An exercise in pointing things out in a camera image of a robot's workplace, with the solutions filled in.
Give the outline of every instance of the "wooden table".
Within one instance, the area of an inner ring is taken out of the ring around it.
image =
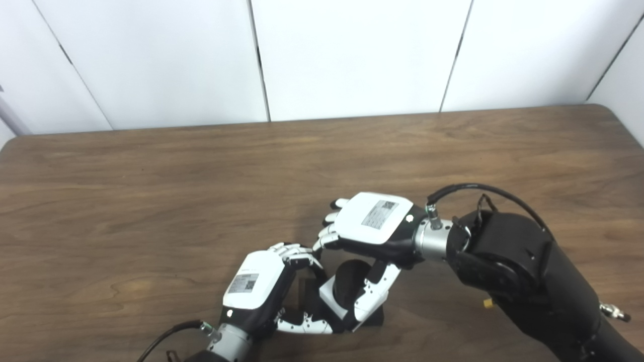
[[[567,106],[19,137],[0,153],[3,361],[134,361],[175,323],[216,323],[244,256],[311,245],[329,201],[422,204],[467,181],[529,202],[601,300],[633,315],[614,325],[644,349],[644,151],[607,109]],[[442,215],[478,195],[451,196]],[[485,297],[420,264],[384,327],[276,334],[249,361],[554,361]],[[184,332],[149,360],[205,343]]]

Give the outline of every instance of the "qr code label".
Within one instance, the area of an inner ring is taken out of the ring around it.
[[[259,274],[239,274],[232,280],[228,293],[250,293],[255,288]]]
[[[380,200],[369,211],[362,224],[364,226],[373,227],[374,229],[382,229],[384,222],[387,221],[389,215],[398,206],[397,202]]]

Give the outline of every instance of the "wire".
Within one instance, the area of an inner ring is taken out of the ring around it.
[[[165,331],[162,335],[160,335],[158,338],[155,339],[148,348],[143,351],[143,354],[138,358],[137,362],[143,362],[147,356],[152,352],[153,349],[155,349],[156,346],[158,346],[161,341],[163,341],[165,338],[168,338],[174,333],[179,332],[180,330],[185,330],[185,329],[199,329],[203,324],[203,321],[187,321],[183,323],[179,323],[175,325],[174,327],[170,328],[169,330]]]
[[[503,196],[504,198],[507,198],[508,200],[514,202],[515,204],[519,205],[523,210],[525,210],[530,216],[532,216],[533,219],[535,219],[536,223],[541,227],[541,229],[545,232],[547,232],[550,237],[554,240],[554,235],[546,226],[545,222],[539,214],[536,213],[535,210],[532,209],[528,204],[526,204],[523,200],[520,198],[516,197],[515,195],[512,195],[511,193],[499,189],[498,187],[490,186],[490,185],[484,185],[484,184],[453,184],[449,185],[446,187],[443,187],[442,189],[434,192],[430,196],[427,196],[427,205],[435,205],[441,198],[444,198],[445,196],[454,193],[458,190],[463,190],[463,189],[479,189],[479,190],[485,190],[489,191],[491,193],[495,193],[497,195]]]

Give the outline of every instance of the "white wall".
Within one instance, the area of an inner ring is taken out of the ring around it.
[[[243,0],[35,0],[115,129],[267,120]]]
[[[644,14],[642,0],[251,1],[266,95],[244,0],[0,1],[0,117],[56,133],[261,122],[265,101],[273,120],[579,104]]]
[[[610,108],[644,146],[644,25],[640,23],[588,103]]]
[[[469,0],[253,0],[272,120],[436,112]]]
[[[21,133],[111,129],[31,1],[0,1],[0,86]]]
[[[443,111],[583,103],[642,0],[475,0]]]

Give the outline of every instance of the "robotic arm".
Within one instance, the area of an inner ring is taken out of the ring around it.
[[[481,189],[510,199],[531,218],[503,213],[483,194],[475,211],[443,220],[437,203],[461,189]],[[544,343],[562,362],[644,362],[606,318],[630,320],[597,294],[559,248],[544,221],[514,195],[482,184],[457,184],[428,196],[425,207],[393,195],[359,193],[331,204],[312,249],[279,243],[250,253],[223,297],[220,327],[182,323],[159,337],[188,328],[205,332],[207,349],[185,362],[242,362],[252,344],[275,330],[329,334],[355,331],[382,317],[381,305],[402,270],[424,260],[446,263],[459,280],[486,291],[519,329]],[[375,259],[350,260],[327,280],[322,250]],[[282,302],[297,270],[316,275],[316,306],[289,310]]]
[[[441,220],[437,202],[460,189],[506,197],[531,218],[500,212],[483,195],[476,211]],[[483,209],[484,202],[489,210]],[[343,318],[347,329],[355,330],[363,320],[360,316],[368,316],[385,301],[391,278],[401,269],[442,260],[463,284],[488,292],[523,333],[544,343],[560,361],[644,361],[605,318],[628,321],[630,316],[599,302],[543,220],[506,191],[481,184],[452,185],[430,195],[424,209],[398,196],[359,193],[332,207],[340,211],[325,218],[331,224],[320,232],[314,252],[343,249],[376,259]]]

